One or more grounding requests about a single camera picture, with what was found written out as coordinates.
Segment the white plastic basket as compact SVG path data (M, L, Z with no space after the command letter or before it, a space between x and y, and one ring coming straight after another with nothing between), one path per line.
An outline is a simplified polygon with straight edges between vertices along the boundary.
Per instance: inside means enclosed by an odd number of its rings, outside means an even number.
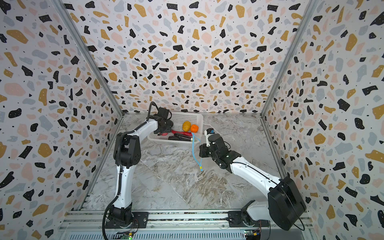
M199 127L198 131L195 133L195 144L198 145L201 143L201 138L203 135L203 124L204 119L203 115L196 114L196 113L184 113L184 112L171 112L171 121L173 122L172 130L176 132L182 132L183 131L183 123L188 121L191 123L191 125L197 125ZM193 143L192 141L176 141L176 140L169 140L168 138L170 136L173 136L174 134L168 133L166 136L158 136L157 134L151 133L148 136L148 140L155 142L160 145L174 145L174 146L183 146L183 147L192 147Z

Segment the yellow toy lemon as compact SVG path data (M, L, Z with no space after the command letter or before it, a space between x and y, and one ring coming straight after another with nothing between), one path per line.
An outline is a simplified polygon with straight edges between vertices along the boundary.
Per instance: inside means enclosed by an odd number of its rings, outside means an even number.
M189 121L185 121L182 125L182 129L184 132L189 132L192 124Z

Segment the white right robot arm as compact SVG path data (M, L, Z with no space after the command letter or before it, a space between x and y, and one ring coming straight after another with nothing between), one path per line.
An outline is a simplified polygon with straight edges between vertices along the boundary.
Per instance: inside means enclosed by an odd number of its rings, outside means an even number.
M272 221L288 231L300 220L307 207L290 177L276 177L257 168L241 154L231 150L214 129L207 129L204 135L206 143L200 145L199 156L211 158L221 169L243 178L266 197L266 201L261 203L249 201L238 217L229 217L231 224L253 227L261 221Z

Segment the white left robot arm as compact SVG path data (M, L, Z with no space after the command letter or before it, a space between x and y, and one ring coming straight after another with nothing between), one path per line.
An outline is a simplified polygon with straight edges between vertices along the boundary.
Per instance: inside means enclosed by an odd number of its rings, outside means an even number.
M141 143L151 134L171 133L174 125L171 118L169 110L157 108L157 113L148 113L146 120L134 130L117 135L113 155L118 172L116 195L105 211L110 222L128 226L134 221L131 194L136 165L142 156Z

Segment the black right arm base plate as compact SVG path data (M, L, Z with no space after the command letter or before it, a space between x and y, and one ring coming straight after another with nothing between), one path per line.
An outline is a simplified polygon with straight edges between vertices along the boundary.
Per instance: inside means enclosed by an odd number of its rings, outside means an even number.
M266 220L251 220L241 211L228 211L226 221L230 228L264 228L269 227L270 222Z

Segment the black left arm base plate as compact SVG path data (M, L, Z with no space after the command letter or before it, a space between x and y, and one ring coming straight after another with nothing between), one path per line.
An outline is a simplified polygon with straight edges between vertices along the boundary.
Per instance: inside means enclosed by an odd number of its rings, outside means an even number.
M126 212L121 214L108 214L105 223L106 229L145 229L147 227L149 212Z

